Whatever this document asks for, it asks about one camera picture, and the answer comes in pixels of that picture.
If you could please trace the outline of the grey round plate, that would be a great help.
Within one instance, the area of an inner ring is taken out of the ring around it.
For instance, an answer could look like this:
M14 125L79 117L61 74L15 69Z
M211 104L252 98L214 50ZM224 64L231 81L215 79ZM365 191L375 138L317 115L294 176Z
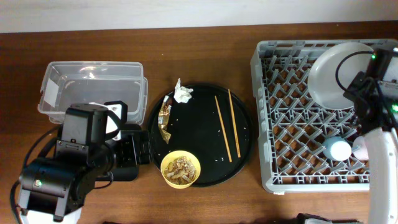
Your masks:
M340 83L348 88L359 72L366 71L373 49L358 42L338 44L321 54L313 64L307 80L312 99L321 107L330 110L352 108L354 103L347 100L338 86L335 72L338 69Z

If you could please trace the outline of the yellow bowl with food scraps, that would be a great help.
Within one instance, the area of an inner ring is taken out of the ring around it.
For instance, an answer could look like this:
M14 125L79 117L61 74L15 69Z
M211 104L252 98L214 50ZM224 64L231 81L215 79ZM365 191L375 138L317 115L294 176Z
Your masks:
M192 153L174 151L162 159L160 171L166 183L171 187L185 189L199 178L201 165Z

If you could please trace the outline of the pink cup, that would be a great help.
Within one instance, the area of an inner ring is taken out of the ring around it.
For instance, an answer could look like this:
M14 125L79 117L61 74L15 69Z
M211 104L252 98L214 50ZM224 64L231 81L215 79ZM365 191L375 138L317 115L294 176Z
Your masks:
M369 160L368 150L363 136L359 136L353 141L352 153L355 158L361 161Z

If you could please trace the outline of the light blue cup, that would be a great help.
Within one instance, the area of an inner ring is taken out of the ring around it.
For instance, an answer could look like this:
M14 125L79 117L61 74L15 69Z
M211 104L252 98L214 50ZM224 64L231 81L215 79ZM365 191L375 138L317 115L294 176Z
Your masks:
M326 139L323 142L323 147L325 148L323 150L325 157L333 161L345 161L352 153L349 143L339 136Z

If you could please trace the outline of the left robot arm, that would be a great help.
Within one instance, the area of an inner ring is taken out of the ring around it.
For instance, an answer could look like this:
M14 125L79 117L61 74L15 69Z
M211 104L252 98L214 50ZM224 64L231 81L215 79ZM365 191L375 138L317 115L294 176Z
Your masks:
M122 101L75 103L63 124L13 184L10 204L17 223L77 223L97 181L132 181L151 163L149 133L127 122Z

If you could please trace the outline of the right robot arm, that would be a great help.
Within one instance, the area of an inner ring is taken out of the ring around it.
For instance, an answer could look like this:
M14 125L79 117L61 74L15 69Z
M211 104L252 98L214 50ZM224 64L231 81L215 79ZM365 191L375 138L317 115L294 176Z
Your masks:
M397 223L397 48L376 49L344 88L369 155L369 223Z

